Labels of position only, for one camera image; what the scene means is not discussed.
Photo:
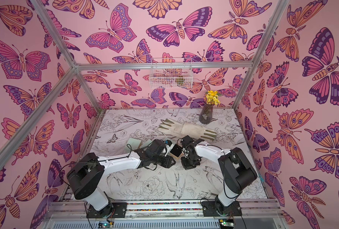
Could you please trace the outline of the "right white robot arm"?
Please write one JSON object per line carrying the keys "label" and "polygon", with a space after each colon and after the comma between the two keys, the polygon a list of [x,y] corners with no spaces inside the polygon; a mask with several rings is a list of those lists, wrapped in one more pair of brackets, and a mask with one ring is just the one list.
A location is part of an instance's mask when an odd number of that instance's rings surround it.
{"label": "right white robot arm", "polygon": [[181,148],[185,170],[195,169],[203,158],[219,164],[223,190],[216,196],[214,207],[220,215],[235,212],[236,199],[257,179],[257,173],[242,149],[223,149],[188,135],[181,139]]}

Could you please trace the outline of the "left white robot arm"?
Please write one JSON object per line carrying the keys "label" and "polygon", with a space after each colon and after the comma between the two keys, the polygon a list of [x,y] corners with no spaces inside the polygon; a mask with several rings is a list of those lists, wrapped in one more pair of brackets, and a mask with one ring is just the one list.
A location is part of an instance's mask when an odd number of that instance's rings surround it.
{"label": "left white robot arm", "polygon": [[108,195],[99,188],[102,178],[127,169],[149,169],[149,165],[169,169],[176,164],[168,155],[175,145],[169,141],[153,140],[147,146],[133,149],[127,144],[129,153],[103,157],[88,153],[66,175],[74,198],[86,201],[90,209],[98,217],[113,215],[114,207]]}

